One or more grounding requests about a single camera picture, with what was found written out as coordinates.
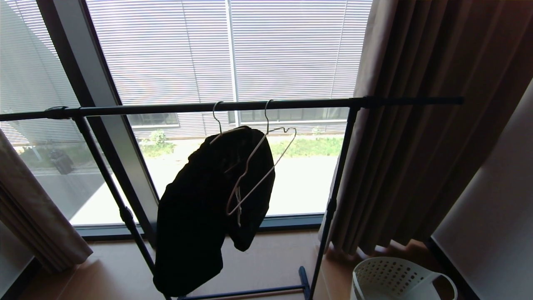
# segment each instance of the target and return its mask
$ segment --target hanging clothes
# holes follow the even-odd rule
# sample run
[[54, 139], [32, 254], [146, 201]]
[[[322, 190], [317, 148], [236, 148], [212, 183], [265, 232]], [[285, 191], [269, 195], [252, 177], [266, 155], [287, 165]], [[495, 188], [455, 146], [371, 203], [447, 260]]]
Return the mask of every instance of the hanging clothes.
[[[264, 134], [241, 127], [210, 145], [217, 136], [206, 138], [189, 156], [189, 162], [167, 185], [159, 202], [154, 284], [168, 296], [186, 295], [220, 273], [226, 234], [237, 249], [247, 250], [269, 208], [274, 171], [242, 203], [240, 227], [237, 213], [225, 213], [246, 160]], [[273, 166], [265, 139], [240, 182], [241, 195], [247, 195]], [[236, 204], [233, 197], [230, 210]]]

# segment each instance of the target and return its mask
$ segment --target curtain fold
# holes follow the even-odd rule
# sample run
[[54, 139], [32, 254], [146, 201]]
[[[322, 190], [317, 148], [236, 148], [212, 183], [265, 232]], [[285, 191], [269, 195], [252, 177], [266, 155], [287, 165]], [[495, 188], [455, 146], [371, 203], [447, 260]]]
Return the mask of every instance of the curtain fold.
[[70, 225], [0, 131], [0, 220], [43, 267], [61, 272], [92, 250]]
[[533, 77], [532, 15], [529, 1], [374, 1], [355, 96], [465, 104], [358, 113], [329, 233], [335, 249], [371, 254], [432, 234]]

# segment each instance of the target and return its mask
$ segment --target white wall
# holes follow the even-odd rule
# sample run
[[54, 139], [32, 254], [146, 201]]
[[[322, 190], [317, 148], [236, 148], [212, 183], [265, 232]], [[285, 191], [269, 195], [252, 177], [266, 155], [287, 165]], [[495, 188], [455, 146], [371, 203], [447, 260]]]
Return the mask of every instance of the white wall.
[[33, 255], [16, 236], [0, 222], [0, 297], [32, 260]]
[[433, 238], [482, 300], [533, 299], [533, 82]]

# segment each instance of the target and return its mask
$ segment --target horizontal bar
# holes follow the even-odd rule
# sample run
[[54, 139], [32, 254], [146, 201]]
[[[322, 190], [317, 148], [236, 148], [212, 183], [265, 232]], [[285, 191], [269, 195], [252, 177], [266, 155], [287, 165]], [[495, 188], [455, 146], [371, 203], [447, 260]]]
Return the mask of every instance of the horizontal bar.
[[[428, 104], [462, 104], [462, 97], [427, 97], [427, 98], [381, 98], [362, 97], [345, 99], [315, 99], [271, 101], [267, 109], [317, 108], [317, 107], [355, 107], [375, 108], [383, 105], [428, 105]], [[164, 105], [120, 105], [111, 107], [55, 107], [43, 112], [27, 112], [0, 115], [0, 121], [29, 119], [69, 119], [72, 117], [134, 115], [159, 113], [211, 112], [216, 103], [186, 103]], [[216, 111], [265, 109], [267, 101], [221, 102]]]
[[275, 291], [288, 291], [288, 290], [297, 290], [304, 289], [304, 285], [298, 286], [288, 286], [288, 287], [279, 287], [279, 288], [270, 288], [270, 289], [256, 289], [256, 290], [246, 290], [246, 291], [236, 291], [233, 293], [223, 293], [223, 294], [211, 294], [203, 296], [191, 296], [191, 297], [179, 297], [178, 300], [201, 300], [201, 299], [216, 299], [216, 298], [226, 298], [226, 297], [237, 297], [245, 295], [254, 295], [254, 294], [265, 294], [273, 293]]

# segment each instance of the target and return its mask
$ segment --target white louvered facade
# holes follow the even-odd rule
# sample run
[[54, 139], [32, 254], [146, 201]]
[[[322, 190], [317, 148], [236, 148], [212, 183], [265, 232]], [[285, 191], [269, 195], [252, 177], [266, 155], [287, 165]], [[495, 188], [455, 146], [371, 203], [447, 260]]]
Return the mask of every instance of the white louvered facade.
[[[0, 1], [0, 107], [19, 112], [58, 105], [79, 106], [35, 0]], [[126, 105], [350, 97], [372, 3], [371, 0], [86, 1], [120, 100]], [[4, 35], [18, 44], [7, 46], [10, 50], [6, 53]], [[4, 59], [4, 53], [10, 58]], [[8, 73], [17, 67], [4, 68], [4, 62], [15, 56], [39, 71], [31, 76], [21, 73], [29, 77], [15, 79]], [[7, 76], [16, 82], [5, 80]], [[12, 88], [4, 92], [7, 85]], [[223, 130], [235, 126], [227, 112], [216, 114]], [[158, 128], [169, 138], [204, 137], [218, 131], [211, 113], [179, 114], [177, 118], [179, 124], [134, 127], [135, 135], [148, 138]], [[2, 124], [2, 130], [10, 140], [21, 144], [26, 143], [24, 136], [34, 143], [80, 138], [74, 126], [53, 125], [55, 122], [38, 120], [23, 124], [24, 134], [10, 124]], [[300, 133], [312, 133], [316, 128], [340, 132], [345, 127], [339, 120], [305, 121], [296, 126]]]

